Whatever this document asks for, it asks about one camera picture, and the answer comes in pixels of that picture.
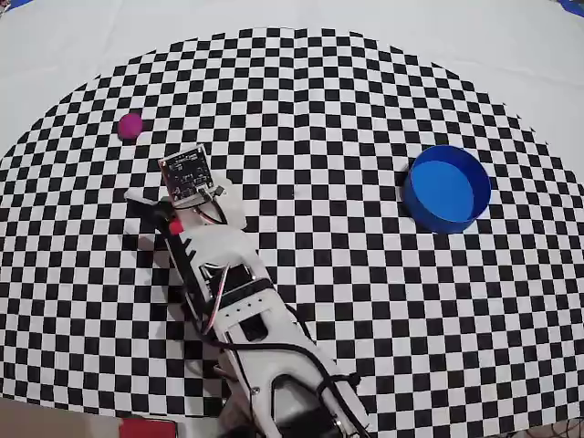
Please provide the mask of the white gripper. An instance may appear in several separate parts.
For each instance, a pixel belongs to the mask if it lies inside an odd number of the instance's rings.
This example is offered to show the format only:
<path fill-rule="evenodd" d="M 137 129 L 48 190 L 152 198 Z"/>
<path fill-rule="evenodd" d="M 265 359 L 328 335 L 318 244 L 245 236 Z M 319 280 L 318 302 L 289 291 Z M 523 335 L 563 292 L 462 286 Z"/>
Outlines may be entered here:
<path fill-rule="evenodd" d="M 233 228 L 246 228 L 246 218 L 242 190 L 227 178 L 214 178 L 214 201 L 225 216 L 225 221 Z M 153 201 L 139 192 L 129 189 L 124 200 L 130 215 L 144 220 L 170 220 L 172 205 L 167 201 Z"/>

